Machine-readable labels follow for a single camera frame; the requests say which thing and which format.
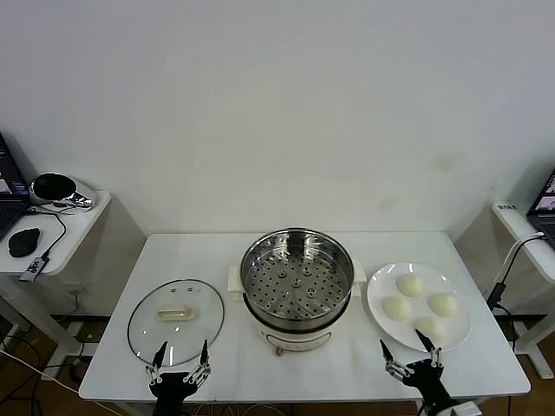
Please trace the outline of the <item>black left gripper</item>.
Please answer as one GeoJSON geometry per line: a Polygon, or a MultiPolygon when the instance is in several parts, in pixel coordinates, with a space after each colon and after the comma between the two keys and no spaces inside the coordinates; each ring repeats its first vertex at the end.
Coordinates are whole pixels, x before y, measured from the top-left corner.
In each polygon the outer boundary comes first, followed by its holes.
{"type": "Polygon", "coordinates": [[[180,416],[184,400],[198,391],[196,385],[203,385],[212,372],[209,364],[208,342],[204,341],[199,365],[190,373],[163,373],[160,369],[167,349],[164,341],[154,354],[153,361],[146,366],[151,394],[156,398],[154,416],[180,416]]]}

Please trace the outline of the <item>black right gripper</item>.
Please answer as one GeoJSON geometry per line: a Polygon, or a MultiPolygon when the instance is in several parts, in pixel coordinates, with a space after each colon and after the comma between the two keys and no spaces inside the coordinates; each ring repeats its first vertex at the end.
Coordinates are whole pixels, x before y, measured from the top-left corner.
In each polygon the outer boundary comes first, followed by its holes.
{"type": "Polygon", "coordinates": [[[430,338],[419,329],[415,332],[431,359],[409,363],[406,366],[396,361],[383,340],[380,340],[385,371],[405,386],[416,388],[426,405],[450,406],[452,398],[441,383],[443,373],[442,349],[436,347],[430,338]]]}

